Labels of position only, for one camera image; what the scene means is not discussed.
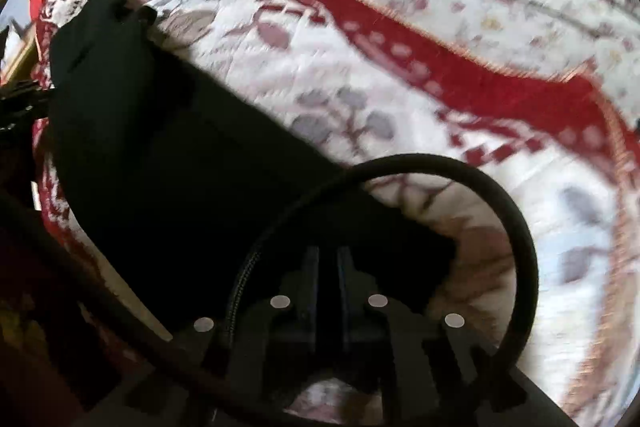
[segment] bed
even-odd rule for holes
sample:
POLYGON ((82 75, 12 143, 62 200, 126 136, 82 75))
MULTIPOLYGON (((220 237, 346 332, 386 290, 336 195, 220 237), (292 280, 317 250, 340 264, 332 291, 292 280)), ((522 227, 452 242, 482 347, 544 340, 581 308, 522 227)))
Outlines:
MULTIPOLYGON (((86 0, 47 0, 33 76, 86 0)), ((130 0, 158 11, 163 46, 221 79, 343 164, 402 152, 460 158, 492 175, 529 223, 540 301, 520 368, 580 427, 612 426, 640 386, 638 0, 130 0)), ((47 229, 168 338, 66 203, 40 136, 47 229)), ((446 180, 370 190, 454 237, 459 256, 426 312, 457 312, 498 340, 513 262, 496 217, 446 180)), ((375 423, 376 397, 319 381, 293 413, 375 423)))

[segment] black garment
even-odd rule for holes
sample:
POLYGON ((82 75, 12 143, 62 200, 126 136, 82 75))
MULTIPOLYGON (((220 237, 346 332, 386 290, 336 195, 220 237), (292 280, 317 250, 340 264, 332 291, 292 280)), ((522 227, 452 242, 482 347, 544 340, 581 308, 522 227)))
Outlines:
MULTIPOLYGON (((152 45, 124 3, 90 0, 54 37, 49 137, 80 225, 174 329, 221 317, 257 235, 340 167, 152 45)), ((283 236, 255 268, 252 296, 272 295, 305 245, 349 245, 358 269, 417 311, 454 255, 452 240, 363 191, 316 208, 283 236)))

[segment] white circular marker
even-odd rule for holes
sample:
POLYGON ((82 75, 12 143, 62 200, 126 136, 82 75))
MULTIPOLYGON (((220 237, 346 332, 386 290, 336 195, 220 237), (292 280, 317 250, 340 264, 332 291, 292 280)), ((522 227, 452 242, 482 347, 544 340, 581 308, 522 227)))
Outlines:
POLYGON ((205 333, 206 331, 212 330, 215 325, 216 324, 213 319, 210 319, 209 317, 200 317, 193 323, 193 329, 198 333, 205 333))
POLYGON ((384 295, 374 293, 367 299, 367 302, 369 303, 369 306, 372 306, 373 308, 384 308, 389 303, 389 299, 384 295))
POLYGON ((465 325, 465 318, 457 313, 450 313, 444 317, 444 321, 449 328, 461 328, 465 325))
POLYGON ((286 308, 290 304, 291 299, 289 299, 289 297, 287 297, 286 295, 276 295, 275 297, 271 298, 271 306, 276 309, 286 308))

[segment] gray leaf print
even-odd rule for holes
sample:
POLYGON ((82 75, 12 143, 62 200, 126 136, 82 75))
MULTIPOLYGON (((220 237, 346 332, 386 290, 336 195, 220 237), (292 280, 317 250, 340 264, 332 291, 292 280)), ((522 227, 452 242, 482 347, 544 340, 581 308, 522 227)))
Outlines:
POLYGON ((299 94, 297 101, 305 107, 319 107, 329 102, 329 96, 322 89, 313 89, 299 94))
POLYGON ((606 255, 600 248, 572 248, 562 254, 562 283, 567 284, 585 277, 593 255, 606 255))
POLYGON ((322 145, 333 131, 331 124, 322 116, 301 114, 291 124, 291 130, 315 145, 322 145))
POLYGON ((367 129, 383 140, 391 140, 396 135, 393 119, 382 111, 371 111, 367 117, 367 129))
POLYGON ((272 22, 258 22, 256 29, 260 38, 272 48, 286 50, 289 47, 291 37, 282 26, 272 22))
POLYGON ((209 33, 209 26, 216 15, 217 12, 212 10, 172 13, 162 22, 161 29, 167 33, 168 38, 163 47, 167 50, 177 50, 199 41, 209 33))
POLYGON ((359 89, 341 87, 338 89, 338 99, 352 109, 364 109, 367 105, 367 95, 359 89))
POLYGON ((581 188, 570 186, 562 190, 561 198, 574 216, 587 225, 601 225, 603 223, 600 210, 593 197, 581 188))

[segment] black fabric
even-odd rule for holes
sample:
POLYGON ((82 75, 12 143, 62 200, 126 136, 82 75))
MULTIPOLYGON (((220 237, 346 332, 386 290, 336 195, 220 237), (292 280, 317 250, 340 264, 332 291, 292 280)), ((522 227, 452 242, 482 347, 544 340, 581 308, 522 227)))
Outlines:
MULTIPOLYGON (((313 147, 151 44, 126 0, 90 0, 50 48, 49 139, 80 225, 170 330, 222 317, 247 248, 340 172, 313 147)), ((349 245, 381 291, 421 311, 454 243, 364 191, 315 208, 270 245, 247 288, 272 295, 305 245, 349 245)))

